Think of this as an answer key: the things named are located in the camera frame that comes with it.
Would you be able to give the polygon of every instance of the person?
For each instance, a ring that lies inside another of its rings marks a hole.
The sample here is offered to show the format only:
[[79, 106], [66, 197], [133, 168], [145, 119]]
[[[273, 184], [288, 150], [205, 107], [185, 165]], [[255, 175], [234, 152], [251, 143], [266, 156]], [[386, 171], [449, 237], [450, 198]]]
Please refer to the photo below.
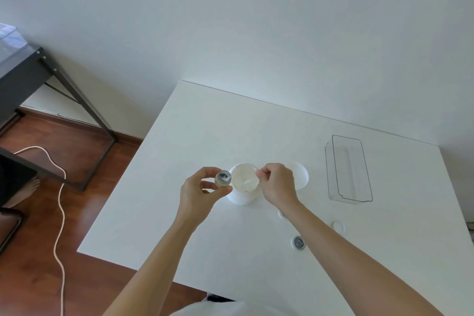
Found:
[[[220, 171], [202, 168], [186, 179], [173, 224], [104, 316], [156, 316], [160, 313], [191, 234], [206, 219], [217, 200], [232, 191], [231, 186], [219, 188], [212, 182], [202, 181], [214, 178]], [[291, 170], [283, 164], [271, 163], [258, 170], [257, 176], [265, 199], [298, 230], [356, 316], [442, 316], [418, 292], [309, 211], [296, 196]], [[206, 301], [189, 305], [174, 315], [284, 314], [243, 301]]]

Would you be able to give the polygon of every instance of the white cable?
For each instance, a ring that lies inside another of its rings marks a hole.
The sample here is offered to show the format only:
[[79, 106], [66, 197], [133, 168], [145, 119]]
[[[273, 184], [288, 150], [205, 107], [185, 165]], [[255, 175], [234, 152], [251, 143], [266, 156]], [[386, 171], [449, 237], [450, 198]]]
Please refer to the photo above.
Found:
[[[49, 155], [49, 152], [42, 148], [41, 146], [28, 146], [27, 148], [24, 148], [24, 149], [21, 149], [20, 151], [17, 151], [17, 152], [14, 152], [14, 154], [20, 154], [21, 152], [23, 151], [26, 151], [26, 150], [30, 150], [30, 149], [34, 149], [34, 148], [37, 148], [37, 149], [41, 149], [43, 150], [46, 155], [48, 156], [48, 159], [49, 161], [51, 161], [51, 163], [56, 166], [58, 169], [61, 169], [61, 171], [63, 172], [64, 174], [64, 179], [66, 179], [66, 170], [64, 170], [62, 167], [60, 167], [59, 165], [57, 165], [53, 159], [51, 159], [51, 156]], [[62, 272], [62, 285], [61, 285], [61, 316], [64, 316], [64, 284], [66, 283], [66, 271], [64, 270], [64, 265], [62, 264], [61, 260], [59, 259], [57, 253], [56, 253], [56, 247], [58, 245], [58, 241], [59, 241], [59, 238], [61, 237], [61, 234], [62, 234], [62, 230], [64, 229], [64, 223], [66, 222], [66, 214], [64, 213], [64, 209], [62, 208], [62, 205], [61, 205], [61, 191], [62, 191], [62, 188], [64, 187], [64, 183], [61, 185], [61, 187], [59, 188], [59, 193], [58, 193], [58, 206], [59, 206], [59, 209], [61, 210], [61, 213], [62, 213], [62, 223], [61, 223], [61, 228], [59, 229], [59, 233], [58, 233], [58, 236], [56, 237], [56, 242], [55, 242], [55, 246], [53, 247], [53, 254], [55, 256], [55, 259], [57, 261], [57, 263], [59, 264], [59, 266], [61, 267], [61, 272]]]

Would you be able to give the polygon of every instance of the floor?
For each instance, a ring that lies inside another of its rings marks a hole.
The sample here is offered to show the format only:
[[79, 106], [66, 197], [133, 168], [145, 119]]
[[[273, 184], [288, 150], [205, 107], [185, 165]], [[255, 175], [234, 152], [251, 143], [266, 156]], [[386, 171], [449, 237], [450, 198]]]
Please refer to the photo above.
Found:
[[[0, 138], [0, 146], [17, 151], [25, 146], [45, 147], [53, 160], [80, 180], [107, 139], [85, 130], [25, 116]], [[101, 315], [135, 271], [76, 252], [138, 146], [115, 144], [85, 192], [65, 186], [62, 205], [66, 224], [58, 255], [66, 269], [65, 315]], [[37, 153], [25, 157], [43, 164]], [[53, 245], [61, 226], [57, 206], [60, 183], [42, 178], [39, 189], [15, 208], [27, 215], [15, 238], [0, 255], [0, 316], [59, 315], [61, 270]], [[201, 301], [204, 291], [173, 283], [162, 316]]]

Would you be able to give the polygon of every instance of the white shirt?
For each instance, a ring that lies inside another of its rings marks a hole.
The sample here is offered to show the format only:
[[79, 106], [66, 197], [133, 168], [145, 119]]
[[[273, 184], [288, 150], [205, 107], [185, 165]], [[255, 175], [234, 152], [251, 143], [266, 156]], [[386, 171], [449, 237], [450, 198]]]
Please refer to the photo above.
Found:
[[253, 302], [202, 301], [189, 305], [171, 316], [287, 316], [273, 307]]

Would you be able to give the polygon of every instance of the white table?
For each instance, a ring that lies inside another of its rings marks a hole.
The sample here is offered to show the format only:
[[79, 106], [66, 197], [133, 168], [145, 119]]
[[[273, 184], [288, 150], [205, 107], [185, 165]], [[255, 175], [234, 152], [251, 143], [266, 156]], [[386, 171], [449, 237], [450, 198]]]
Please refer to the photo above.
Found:
[[[324, 145], [360, 139], [374, 201], [328, 198]], [[97, 217], [79, 252], [138, 269], [175, 217], [184, 179], [201, 166], [295, 160], [298, 191], [326, 223], [395, 272], [446, 315], [474, 312], [474, 249], [439, 148], [212, 88], [180, 82]], [[184, 250], [175, 281], [290, 315], [352, 315], [292, 225], [262, 197], [217, 202]]]

